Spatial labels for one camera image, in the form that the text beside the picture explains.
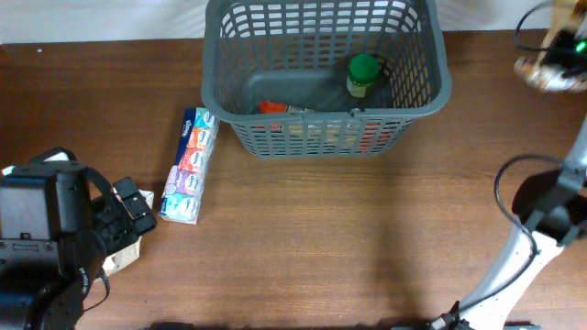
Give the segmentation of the Kleenex tissue multipack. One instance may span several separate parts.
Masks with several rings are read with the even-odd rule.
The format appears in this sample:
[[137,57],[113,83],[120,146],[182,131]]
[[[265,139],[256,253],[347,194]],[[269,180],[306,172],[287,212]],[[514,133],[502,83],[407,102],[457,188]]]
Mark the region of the Kleenex tissue multipack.
[[162,194],[159,210],[162,218],[197,224],[218,129],[219,121],[207,109],[197,107],[185,110],[175,162]]

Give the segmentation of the grey plastic shopping basket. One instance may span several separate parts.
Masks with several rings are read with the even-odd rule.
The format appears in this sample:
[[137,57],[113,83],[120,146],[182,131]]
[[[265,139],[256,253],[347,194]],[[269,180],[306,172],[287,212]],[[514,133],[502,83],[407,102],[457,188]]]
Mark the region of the grey plastic shopping basket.
[[[364,98],[347,90],[350,60],[372,55],[381,70]],[[211,1],[205,10],[201,95],[243,146],[264,159],[376,155],[418,118],[449,100],[451,80],[433,0]],[[311,114],[264,115],[270,101]],[[382,148],[309,154],[307,129],[334,121],[393,129]],[[303,129],[294,140],[289,125]]]

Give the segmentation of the green lidded glass jar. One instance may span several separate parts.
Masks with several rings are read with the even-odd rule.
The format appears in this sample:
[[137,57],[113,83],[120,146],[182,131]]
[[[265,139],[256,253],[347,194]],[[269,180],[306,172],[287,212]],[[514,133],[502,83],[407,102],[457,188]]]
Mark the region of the green lidded glass jar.
[[364,98],[379,76],[379,62],[369,54],[361,53],[349,62],[347,90],[353,97]]

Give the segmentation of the white brown panko bag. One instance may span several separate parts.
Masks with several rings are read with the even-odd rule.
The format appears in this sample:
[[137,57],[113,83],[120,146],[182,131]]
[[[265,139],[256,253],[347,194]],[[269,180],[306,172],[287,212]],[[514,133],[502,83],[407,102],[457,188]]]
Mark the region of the white brown panko bag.
[[[552,9],[550,27],[547,35],[538,46],[528,45],[521,39],[525,21],[535,12],[544,8]],[[515,27],[514,42],[523,51],[535,52],[535,59],[520,57],[515,62],[514,72],[527,85],[545,93],[581,93],[586,90],[586,73],[578,76],[564,76],[561,69],[542,64],[553,39],[562,30],[575,32],[586,37],[586,0],[543,1],[528,10]]]

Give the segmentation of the brown white snack bag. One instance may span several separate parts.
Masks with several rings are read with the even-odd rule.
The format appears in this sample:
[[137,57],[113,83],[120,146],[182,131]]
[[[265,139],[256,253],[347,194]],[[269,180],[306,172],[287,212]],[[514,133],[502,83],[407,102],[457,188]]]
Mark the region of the brown white snack bag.
[[107,276],[111,276],[126,268],[140,257],[140,243],[142,237],[132,245],[108,256],[103,263],[103,269]]

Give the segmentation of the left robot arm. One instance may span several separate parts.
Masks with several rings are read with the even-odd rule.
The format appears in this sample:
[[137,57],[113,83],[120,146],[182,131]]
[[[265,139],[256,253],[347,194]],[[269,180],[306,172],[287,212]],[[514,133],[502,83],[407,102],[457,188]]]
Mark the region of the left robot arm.
[[107,257],[157,225],[126,177],[110,183],[66,148],[1,176],[1,326],[73,329]]

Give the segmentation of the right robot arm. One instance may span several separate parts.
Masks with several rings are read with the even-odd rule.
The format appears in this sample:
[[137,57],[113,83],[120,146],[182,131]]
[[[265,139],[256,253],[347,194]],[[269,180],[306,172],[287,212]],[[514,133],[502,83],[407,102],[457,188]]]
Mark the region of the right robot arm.
[[[578,28],[551,29],[542,45],[516,46],[541,52],[531,63],[529,85],[545,92],[584,91],[586,34]],[[505,207],[500,194],[505,172],[517,162],[538,160],[553,170],[526,178],[513,204]],[[498,170],[493,184],[495,201],[513,227],[499,253],[476,288],[452,309],[428,324],[430,329],[504,329],[507,318],[538,273],[576,240],[586,237],[586,129],[582,127],[565,159],[522,154]]]

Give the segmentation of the orange pasta package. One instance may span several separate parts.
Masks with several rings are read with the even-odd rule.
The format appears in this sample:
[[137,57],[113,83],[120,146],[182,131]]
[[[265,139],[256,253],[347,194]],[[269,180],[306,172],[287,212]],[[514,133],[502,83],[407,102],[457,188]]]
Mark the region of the orange pasta package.
[[[315,111],[294,105],[274,103],[263,101],[259,104],[260,111],[264,115],[276,114],[311,114]],[[394,135],[393,129],[385,126],[380,129],[379,122],[369,121],[363,125],[359,123],[350,123],[343,125],[342,122],[334,121],[321,127],[318,124],[310,124],[307,129],[307,138],[309,143],[308,153],[317,154],[319,145],[324,147],[324,153],[333,153],[335,149],[341,149],[341,153],[356,151],[368,152],[373,145],[374,149],[380,149],[389,143]],[[299,125],[289,125],[290,136],[298,141],[302,138],[303,129]]]

